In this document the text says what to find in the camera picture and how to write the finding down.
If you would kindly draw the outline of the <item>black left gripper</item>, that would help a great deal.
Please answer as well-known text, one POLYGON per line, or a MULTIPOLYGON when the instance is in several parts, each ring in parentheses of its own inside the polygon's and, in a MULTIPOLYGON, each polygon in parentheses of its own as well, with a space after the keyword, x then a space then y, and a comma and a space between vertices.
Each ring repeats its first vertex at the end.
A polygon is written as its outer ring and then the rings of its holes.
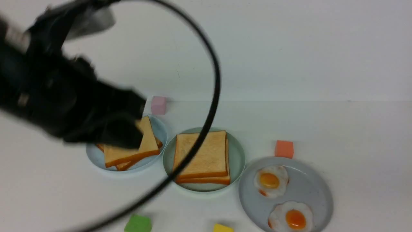
POLYGON ((138 149, 146 98, 43 59, 1 49, 1 110, 67 143, 138 149))

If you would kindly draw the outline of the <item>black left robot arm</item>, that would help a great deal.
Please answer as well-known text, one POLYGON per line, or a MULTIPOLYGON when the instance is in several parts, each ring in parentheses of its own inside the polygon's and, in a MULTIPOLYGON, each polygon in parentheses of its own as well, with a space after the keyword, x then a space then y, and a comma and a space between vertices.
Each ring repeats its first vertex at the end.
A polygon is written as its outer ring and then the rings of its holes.
POLYGON ((97 78, 68 58, 46 30, 22 30, 1 15, 1 110, 66 143, 139 148, 146 99, 97 78))

